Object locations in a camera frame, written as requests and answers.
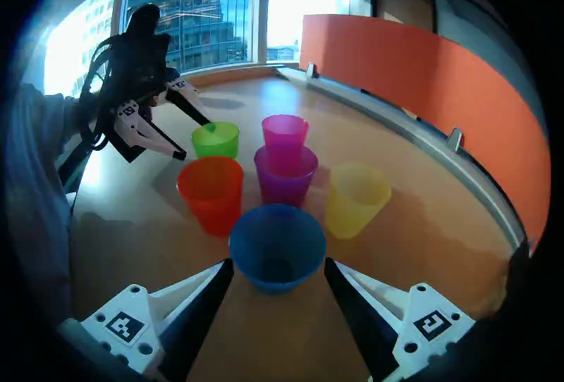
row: table surface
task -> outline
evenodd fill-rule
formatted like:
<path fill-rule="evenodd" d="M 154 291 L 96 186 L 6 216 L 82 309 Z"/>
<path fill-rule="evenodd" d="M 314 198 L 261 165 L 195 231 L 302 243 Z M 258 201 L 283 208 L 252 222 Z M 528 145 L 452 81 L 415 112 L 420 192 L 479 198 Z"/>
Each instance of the table surface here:
<path fill-rule="evenodd" d="M 277 78 L 200 90 L 213 121 L 239 125 L 243 212 L 260 204 L 253 156 L 260 122 L 276 113 L 306 118 L 306 145 L 319 170 L 304 209 L 323 221 L 329 168 L 361 161 L 381 169 L 390 202 L 356 238 L 326 232 L 327 255 L 398 288 L 426 282 L 470 316 L 494 312 L 510 245 L 492 216 L 440 163 L 401 136 L 336 100 Z M 109 145 L 92 154 L 75 203 L 71 257 L 75 314 L 85 319 L 131 283 L 149 292 L 229 256 L 226 238 L 205 234 L 176 191 L 195 158 L 197 124 L 172 105 L 154 122 L 187 152 L 184 162 L 145 152 L 132 164 Z M 369 372 L 321 267 L 291 293 L 268 297 L 236 269 L 188 375 L 189 381 L 366 381 Z"/>

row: skyscraper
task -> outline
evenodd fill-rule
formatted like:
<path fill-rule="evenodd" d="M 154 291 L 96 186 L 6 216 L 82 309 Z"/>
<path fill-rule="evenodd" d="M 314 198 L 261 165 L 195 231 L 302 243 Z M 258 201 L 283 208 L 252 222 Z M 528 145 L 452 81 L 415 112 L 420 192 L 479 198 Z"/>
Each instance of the skyscraper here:
<path fill-rule="evenodd" d="M 249 0 L 128 0 L 126 18 L 144 4 L 161 9 L 157 33 L 171 35 L 166 62 L 185 72 L 248 58 Z"/>
<path fill-rule="evenodd" d="M 53 30 L 45 58 L 46 94 L 80 95 L 94 50 L 110 36 L 113 9 L 114 0 L 85 0 Z M 96 79 L 92 88 L 100 84 Z"/>

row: purple cup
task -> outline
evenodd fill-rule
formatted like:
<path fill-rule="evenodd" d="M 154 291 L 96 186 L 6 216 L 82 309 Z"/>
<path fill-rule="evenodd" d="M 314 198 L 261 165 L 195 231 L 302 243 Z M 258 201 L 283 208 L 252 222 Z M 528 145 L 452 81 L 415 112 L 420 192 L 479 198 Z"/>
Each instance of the purple cup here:
<path fill-rule="evenodd" d="M 262 120 L 264 144 L 300 144 L 303 145 L 309 123 L 299 116 L 272 115 Z"/>
<path fill-rule="evenodd" d="M 300 207 L 317 171 L 317 156 L 295 144 L 262 146 L 255 154 L 262 201 Z"/>

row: gray clothing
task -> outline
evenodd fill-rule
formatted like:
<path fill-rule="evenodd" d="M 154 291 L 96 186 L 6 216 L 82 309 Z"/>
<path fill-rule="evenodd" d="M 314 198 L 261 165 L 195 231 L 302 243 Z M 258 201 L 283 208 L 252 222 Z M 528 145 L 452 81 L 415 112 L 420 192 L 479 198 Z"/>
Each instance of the gray clothing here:
<path fill-rule="evenodd" d="M 20 87 L 5 146 L 6 213 L 13 247 L 41 308 L 53 324 L 71 315 L 71 210 L 55 160 L 76 129 L 76 99 Z"/>

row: translucent plastic cup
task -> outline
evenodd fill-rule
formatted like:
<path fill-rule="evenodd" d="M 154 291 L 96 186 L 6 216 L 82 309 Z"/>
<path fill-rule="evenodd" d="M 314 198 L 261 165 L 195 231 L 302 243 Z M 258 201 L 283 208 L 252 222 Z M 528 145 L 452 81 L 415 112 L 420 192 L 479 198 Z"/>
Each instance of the translucent plastic cup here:
<path fill-rule="evenodd" d="M 255 154 L 262 201 L 300 207 L 317 171 L 314 152 L 304 146 L 275 144 Z"/>
<path fill-rule="evenodd" d="M 193 161 L 178 176 L 177 188 L 203 229 L 211 235 L 229 235 L 241 216 L 243 170 L 228 157 Z"/>
<path fill-rule="evenodd" d="M 229 122 L 213 122 L 202 125 L 192 133 L 196 156 L 225 156 L 237 158 L 239 152 L 239 128 Z"/>
<path fill-rule="evenodd" d="M 264 144 L 304 144 L 309 123 L 298 116 L 273 115 L 262 120 Z"/>
<path fill-rule="evenodd" d="M 311 276 L 325 257 L 325 236 L 309 214 L 284 204 L 253 209 L 229 237 L 231 257 L 262 292 L 279 295 Z"/>
<path fill-rule="evenodd" d="M 336 238 L 355 237 L 391 198 L 386 176 L 360 163 L 344 163 L 329 171 L 325 226 Z"/>

